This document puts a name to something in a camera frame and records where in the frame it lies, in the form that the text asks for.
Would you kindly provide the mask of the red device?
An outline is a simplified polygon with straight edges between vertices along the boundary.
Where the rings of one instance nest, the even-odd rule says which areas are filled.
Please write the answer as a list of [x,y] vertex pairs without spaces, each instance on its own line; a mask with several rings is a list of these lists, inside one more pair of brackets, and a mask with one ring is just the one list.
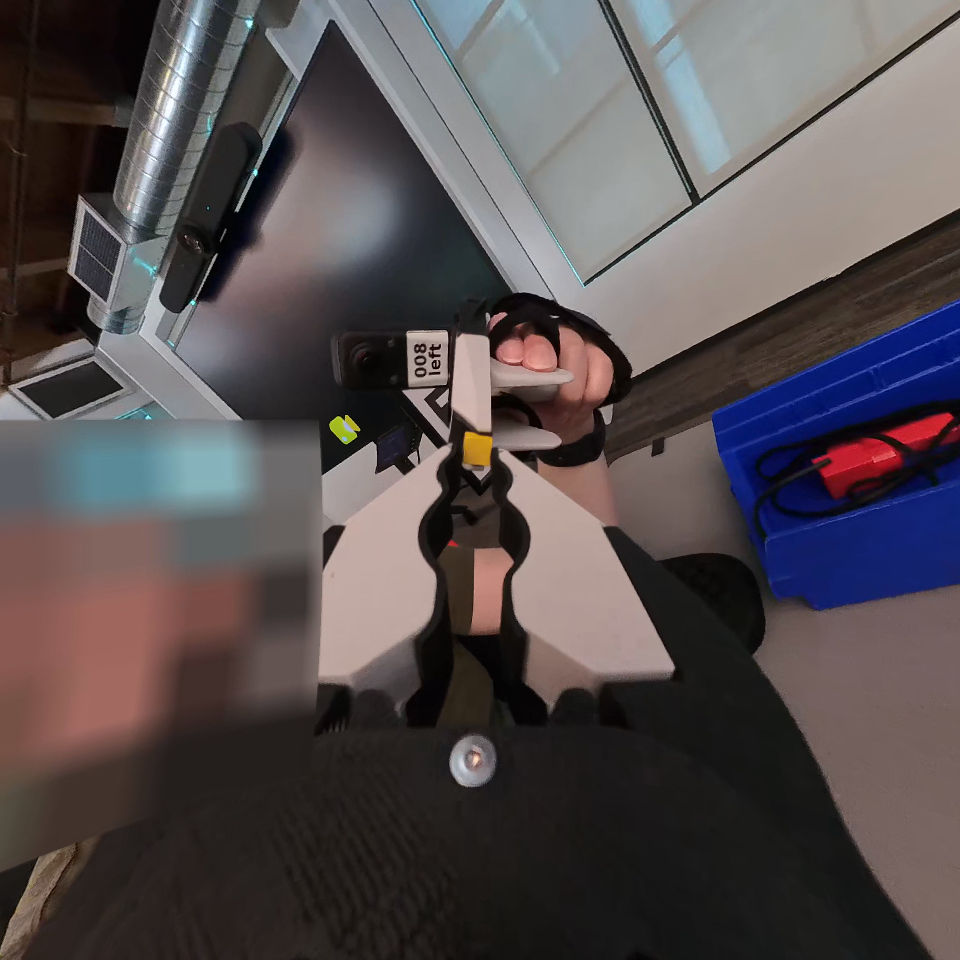
[[916,414],[892,426],[857,427],[851,439],[835,441],[812,465],[832,498],[854,500],[903,476],[923,454],[952,453],[958,440],[956,414]]

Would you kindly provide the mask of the small tablet screen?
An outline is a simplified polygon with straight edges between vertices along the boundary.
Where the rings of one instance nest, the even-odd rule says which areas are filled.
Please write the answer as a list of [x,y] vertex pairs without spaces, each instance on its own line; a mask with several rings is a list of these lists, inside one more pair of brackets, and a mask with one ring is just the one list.
[[411,457],[419,455],[423,432],[410,422],[393,426],[376,440],[375,474],[396,469],[401,475],[411,473],[414,462]]

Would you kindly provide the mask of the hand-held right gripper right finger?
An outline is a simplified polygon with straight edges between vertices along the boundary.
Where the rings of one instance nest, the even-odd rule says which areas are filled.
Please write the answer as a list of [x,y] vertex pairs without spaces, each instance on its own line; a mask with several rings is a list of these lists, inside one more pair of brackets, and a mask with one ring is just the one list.
[[608,528],[514,454],[494,450],[503,582],[500,638],[510,679],[551,712],[569,690],[660,682],[675,664]]

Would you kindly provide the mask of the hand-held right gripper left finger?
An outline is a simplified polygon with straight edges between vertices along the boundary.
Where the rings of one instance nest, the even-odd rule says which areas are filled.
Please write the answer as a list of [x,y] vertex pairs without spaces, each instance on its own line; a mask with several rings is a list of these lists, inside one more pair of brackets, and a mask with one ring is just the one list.
[[424,646],[444,630],[453,453],[439,447],[342,524],[322,570],[323,684],[381,692],[398,712],[422,686]]

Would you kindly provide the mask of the person's left hand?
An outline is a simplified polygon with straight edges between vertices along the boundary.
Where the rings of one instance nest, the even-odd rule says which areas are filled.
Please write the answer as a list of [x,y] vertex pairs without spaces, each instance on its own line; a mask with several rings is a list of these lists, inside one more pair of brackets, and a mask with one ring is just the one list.
[[572,379],[558,385],[546,399],[523,398],[542,429],[556,435],[563,445],[580,441],[594,431],[594,412],[606,404],[615,376],[613,360],[591,332],[581,333],[565,323],[558,326],[558,348],[530,323],[512,330],[495,349],[500,363],[536,374],[557,369]]

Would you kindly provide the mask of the white ceiling vent grille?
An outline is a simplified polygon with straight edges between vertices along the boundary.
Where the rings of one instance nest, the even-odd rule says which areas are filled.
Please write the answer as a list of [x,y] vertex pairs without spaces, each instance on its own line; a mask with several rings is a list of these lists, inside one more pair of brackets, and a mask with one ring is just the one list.
[[90,413],[133,391],[131,384],[94,357],[45,371],[8,388],[19,403],[47,422]]

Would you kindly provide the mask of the large paned window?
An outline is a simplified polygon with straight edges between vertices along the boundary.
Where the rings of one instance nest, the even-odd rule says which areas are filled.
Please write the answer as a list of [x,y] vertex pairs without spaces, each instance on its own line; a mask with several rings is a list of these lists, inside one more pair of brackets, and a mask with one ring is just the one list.
[[590,282],[958,19],[941,1],[420,1]]

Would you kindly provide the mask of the silver ventilation duct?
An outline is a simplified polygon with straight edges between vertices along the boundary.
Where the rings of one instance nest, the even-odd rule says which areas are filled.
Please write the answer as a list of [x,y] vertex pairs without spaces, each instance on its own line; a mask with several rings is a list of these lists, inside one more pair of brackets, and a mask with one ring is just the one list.
[[290,23],[297,2],[168,1],[159,4],[111,193],[128,246],[109,304],[89,294],[98,334],[140,330],[161,294],[175,228],[213,135],[246,122],[261,137],[266,108],[240,103],[255,80],[267,30]]

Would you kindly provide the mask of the blue plastic bin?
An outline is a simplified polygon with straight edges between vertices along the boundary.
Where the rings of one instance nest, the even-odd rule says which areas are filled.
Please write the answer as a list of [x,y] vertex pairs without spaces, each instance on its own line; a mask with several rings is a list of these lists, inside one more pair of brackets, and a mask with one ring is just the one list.
[[858,427],[958,417],[954,301],[721,408],[718,454],[774,595],[817,610],[958,583],[958,444],[872,502],[827,492],[812,460]]

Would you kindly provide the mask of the white air vent box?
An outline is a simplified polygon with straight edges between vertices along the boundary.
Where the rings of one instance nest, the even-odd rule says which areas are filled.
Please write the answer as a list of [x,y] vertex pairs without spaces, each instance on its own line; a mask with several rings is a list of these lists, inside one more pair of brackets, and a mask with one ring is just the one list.
[[109,304],[126,253],[127,228],[107,193],[77,198],[67,273],[96,300]]

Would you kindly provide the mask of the person's left forearm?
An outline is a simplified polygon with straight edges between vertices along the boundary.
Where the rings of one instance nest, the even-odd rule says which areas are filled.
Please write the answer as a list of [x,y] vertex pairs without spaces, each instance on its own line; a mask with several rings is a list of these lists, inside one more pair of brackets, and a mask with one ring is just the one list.
[[[605,457],[572,467],[539,462],[536,471],[605,526],[618,526],[614,489]],[[467,635],[487,637],[499,633],[503,585],[513,563],[502,547],[474,550],[472,618]]]

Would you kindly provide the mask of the large black wall screen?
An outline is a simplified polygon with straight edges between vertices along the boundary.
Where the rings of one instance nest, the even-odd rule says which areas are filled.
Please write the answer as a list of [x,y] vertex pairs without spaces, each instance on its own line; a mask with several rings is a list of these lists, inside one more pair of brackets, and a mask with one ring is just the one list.
[[[247,421],[319,428],[324,473],[408,421],[344,390],[332,339],[449,327],[510,288],[342,30],[326,26],[175,353]],[[350,415],[343,445],[330,421]]]

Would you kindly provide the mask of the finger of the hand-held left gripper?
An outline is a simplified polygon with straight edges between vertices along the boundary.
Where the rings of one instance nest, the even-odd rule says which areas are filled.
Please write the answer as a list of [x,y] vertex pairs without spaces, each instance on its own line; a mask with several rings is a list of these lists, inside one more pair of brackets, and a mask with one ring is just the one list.
[[458,333],[449,380],[449,440],[461,445],[467,432],[493,433],[491,356],[484,334]]

